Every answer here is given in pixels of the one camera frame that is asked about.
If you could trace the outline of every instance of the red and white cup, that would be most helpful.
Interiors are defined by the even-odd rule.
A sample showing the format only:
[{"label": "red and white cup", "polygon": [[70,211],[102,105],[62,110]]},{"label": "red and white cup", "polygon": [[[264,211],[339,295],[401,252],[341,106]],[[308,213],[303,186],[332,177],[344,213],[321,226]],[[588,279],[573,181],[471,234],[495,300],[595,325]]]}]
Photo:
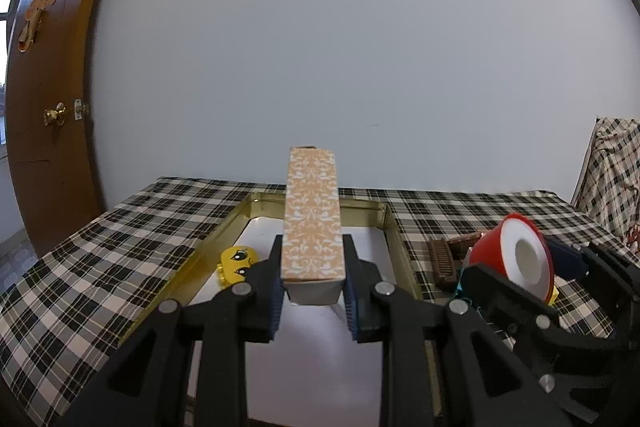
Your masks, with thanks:
[{"label": "red and white cup", "polygon": [[467,253],[463,266],[484,263],[548,303],[554,265],[540,230],[521,214],[509,214]]}]

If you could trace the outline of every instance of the door knob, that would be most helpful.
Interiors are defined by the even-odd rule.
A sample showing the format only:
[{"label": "door knob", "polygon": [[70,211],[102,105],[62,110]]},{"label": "door knob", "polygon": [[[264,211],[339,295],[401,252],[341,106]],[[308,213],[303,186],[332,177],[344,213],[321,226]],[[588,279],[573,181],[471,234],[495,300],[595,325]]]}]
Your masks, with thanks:
[{"label": "door knob", "polygon": [[54,122],[57,125],[63,125],[65,123],[65,116],[65,104],[60,102],[55,109],[47,109],[44,112],[44,125],[52,125]]}]

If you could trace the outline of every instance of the white wall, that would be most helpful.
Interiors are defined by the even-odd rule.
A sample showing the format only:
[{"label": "white wall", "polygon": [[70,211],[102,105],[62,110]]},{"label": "white wall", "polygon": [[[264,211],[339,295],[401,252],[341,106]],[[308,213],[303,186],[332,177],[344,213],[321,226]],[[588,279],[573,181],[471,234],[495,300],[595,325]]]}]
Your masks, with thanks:
[{"label": "white wall", "polygon": [[9,163],[0,160],[0,243],[20,232],[23,227],[9,174]]},{"label": "white wall", "polygon": [[570,199],[596,115],[640,116],[630,0],[102,0],[93,102],[109,204],[156,176],[546,188]]}]

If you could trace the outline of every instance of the door decoration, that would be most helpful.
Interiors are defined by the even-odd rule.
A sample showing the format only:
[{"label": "door decoration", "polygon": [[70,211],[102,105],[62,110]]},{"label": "door decoration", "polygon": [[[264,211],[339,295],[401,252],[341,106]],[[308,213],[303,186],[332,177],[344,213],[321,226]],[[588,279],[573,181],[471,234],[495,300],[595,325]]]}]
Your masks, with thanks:
[{"label": "door decoration", "polygon": [[27,9],[24,19],[25,24],[24,28],[20,32],[18,36],[18,49],[20,49],[21,53],[26,52],[31,46],[36,38],[36,32],[40,26],[40,19],[42,17],[42,12],[46,10],[49,6],[52,6],[56,0],[33,0],[31,1],[31,5]]}]

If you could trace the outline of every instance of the window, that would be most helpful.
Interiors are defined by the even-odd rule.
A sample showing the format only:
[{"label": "window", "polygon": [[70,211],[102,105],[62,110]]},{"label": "window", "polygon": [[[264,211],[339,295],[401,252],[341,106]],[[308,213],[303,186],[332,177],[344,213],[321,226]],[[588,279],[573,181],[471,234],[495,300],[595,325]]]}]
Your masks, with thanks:
[{"label": "window", "polygon": [[4,125],[4,94],[6,92],[6,59],[9,23],[17,0],[0,0],[0,158],[6,156],[6,128]]}]

